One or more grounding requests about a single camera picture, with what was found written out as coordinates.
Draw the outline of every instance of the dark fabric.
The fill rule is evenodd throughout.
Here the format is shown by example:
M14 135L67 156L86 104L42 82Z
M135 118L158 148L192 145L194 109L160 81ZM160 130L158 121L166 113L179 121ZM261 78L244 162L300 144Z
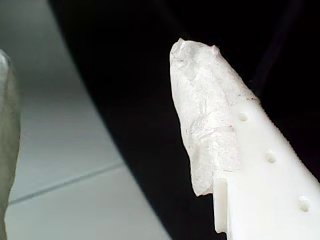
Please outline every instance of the dark fabric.
M311 1L50 3L106 127L172 239L225 239L214 231L212 196L192 191L171 99L169 51L179 37L220 48L320 179L320 21Z

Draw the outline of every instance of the round bump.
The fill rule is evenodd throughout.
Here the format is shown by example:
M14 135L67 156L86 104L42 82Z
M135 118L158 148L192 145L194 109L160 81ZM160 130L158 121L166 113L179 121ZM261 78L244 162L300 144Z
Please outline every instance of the round bump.
M301 211L307 213L310 209L310 202L305 196L299 197L299 208Z
M267 150L265 152L265 159L271 164L277 161L276 156L272 150Z
M239 117L239 120L242 122L245 122L248 120L248 115L243 111L239 112L238 117Z

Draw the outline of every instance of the gray tile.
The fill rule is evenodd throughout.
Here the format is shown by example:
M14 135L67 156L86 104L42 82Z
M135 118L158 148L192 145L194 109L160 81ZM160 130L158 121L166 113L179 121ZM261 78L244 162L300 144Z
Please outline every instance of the gray tile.
M129 170L111 172L11 205L10 240L169 240Z

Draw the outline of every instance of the gray surface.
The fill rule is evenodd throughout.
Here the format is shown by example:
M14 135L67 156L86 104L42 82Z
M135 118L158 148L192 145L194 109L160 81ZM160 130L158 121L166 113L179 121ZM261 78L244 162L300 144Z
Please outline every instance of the gray surface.
M46 1L0 3L0 48L12 58L22 92L21 151L11 202L123 162Z
M22 93L9 240L165 240L91 102L44 0L0 1Z

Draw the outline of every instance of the blurry object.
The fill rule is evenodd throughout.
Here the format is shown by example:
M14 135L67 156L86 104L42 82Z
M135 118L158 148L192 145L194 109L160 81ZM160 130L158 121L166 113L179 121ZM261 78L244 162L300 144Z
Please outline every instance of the blurry object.
M6 240L4 223L14 183L20 146L20 109L12 65L0 50L0 240Z
M228 239L320 236L320 185L218 47L180 39L170 52L172 97L195 194L213 193Z

